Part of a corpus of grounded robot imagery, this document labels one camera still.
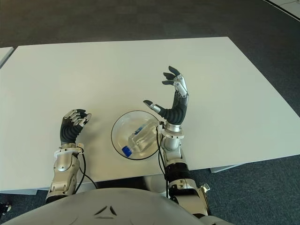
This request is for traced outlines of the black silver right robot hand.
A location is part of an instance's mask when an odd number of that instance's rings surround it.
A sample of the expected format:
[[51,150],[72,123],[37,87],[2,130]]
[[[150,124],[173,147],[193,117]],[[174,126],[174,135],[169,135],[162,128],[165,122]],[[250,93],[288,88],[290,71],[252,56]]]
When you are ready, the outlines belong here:
[[163,73],[166,80],[162,81],[162,84],[171,85],[175,89],[172,107],[166,109],[149,100],[144,100],[143,103],[164,118],[168,123],[181,125],[187,112],[189,98],[188,89],[185,78],[179,70],[172,66],[168,66],[168,70],[169,72]]

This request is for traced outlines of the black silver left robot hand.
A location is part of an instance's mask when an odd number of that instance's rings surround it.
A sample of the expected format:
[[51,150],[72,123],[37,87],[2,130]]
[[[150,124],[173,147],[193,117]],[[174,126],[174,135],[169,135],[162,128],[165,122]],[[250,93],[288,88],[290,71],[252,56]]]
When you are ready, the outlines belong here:
[[75,143],[84,126],[90,121],[92,114],[84,109],[73,109],[63,118],[60,127],[61,145]]

